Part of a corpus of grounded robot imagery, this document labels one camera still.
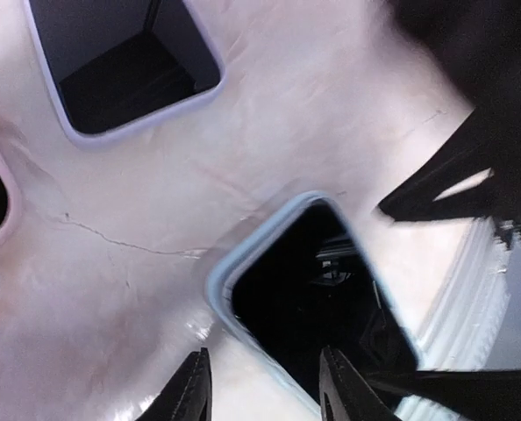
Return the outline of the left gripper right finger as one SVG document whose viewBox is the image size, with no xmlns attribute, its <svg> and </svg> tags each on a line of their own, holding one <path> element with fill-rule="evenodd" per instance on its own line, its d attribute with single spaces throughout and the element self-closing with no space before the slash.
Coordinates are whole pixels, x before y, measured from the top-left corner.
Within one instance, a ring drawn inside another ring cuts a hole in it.
<svg viewBox="0 0 521 421">
<path fill-rule="evenodd" d="M 400 421 L 346 356 L 329 346 L 320 354 L 319 396 L 324 421 Z"/>
</svg>

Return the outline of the blue phone case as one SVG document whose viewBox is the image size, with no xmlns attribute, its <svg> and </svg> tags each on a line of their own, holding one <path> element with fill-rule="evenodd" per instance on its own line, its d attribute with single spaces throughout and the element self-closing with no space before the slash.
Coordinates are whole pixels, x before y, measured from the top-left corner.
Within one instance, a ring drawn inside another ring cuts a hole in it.
<svg viewBox="0 0 521 421">
<path fill-rule="evenodd" d="M 269 396 L 258 400 L 247 399 L 246 406 L 253 411 L 256 420 L 314 420 L 318 416 L 320 396 L 313 399 L 300 385 L 272 359 L 262 348 L 252 333 L 238 321 L 232 312 L 231 295 L 238 278 L 243 275 L 253 261 L 261 256 L 275 240 L 290 227 L 307 206 L 316 201 L 324 201 L 331 205 L 338 214 L 359 248 L 362 256 L 377 280 L 382 293 L 388 300 L 394 313 L 394 305 L 388 289 L 381 283 L 375 271 L 368 262 L 365 251 L 357 240 L 353 229 L 348 224 L 344 212 L 328 195 L 320 191 L 308 191 L 290 199 L 279 210 L 263 221 L 249 235 L 242 239 L 219 263 L 211 270 L 207 279 L 207 296 L 212 309 L 217 313 L 225 329 L 249 351 L 260 363 L 262 368 L 274 380 L 274 386 Z M 410 341 L 407 331 L 401 326 Z"/>
</svg>

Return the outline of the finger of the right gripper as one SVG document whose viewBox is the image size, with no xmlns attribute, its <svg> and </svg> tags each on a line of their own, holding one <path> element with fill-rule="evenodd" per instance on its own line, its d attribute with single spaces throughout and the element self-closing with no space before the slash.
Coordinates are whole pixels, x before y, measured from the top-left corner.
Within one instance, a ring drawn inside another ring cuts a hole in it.
<svg viewBox="0 0 521 421">
<path fill-rule="evenodd" d="M 366 375 L 372 386 L 401 395 L 447 399 L 466 392 L 481 399 L 521 396 L 521 369 L 486 371 L 416 371 L 411 373 L 376 372 Z"/>
</svg>

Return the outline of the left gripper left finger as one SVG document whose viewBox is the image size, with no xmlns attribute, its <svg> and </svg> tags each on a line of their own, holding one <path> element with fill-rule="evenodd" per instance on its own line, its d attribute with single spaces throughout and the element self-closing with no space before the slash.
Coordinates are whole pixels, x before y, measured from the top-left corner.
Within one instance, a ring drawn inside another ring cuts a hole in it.
<svg viewBox="0 0 521 421">
<path fill-rule="evenodd" d="M 211 421 L 211 360 L 205 347 L 189 353 L 137 421 Z"/>
</svg>

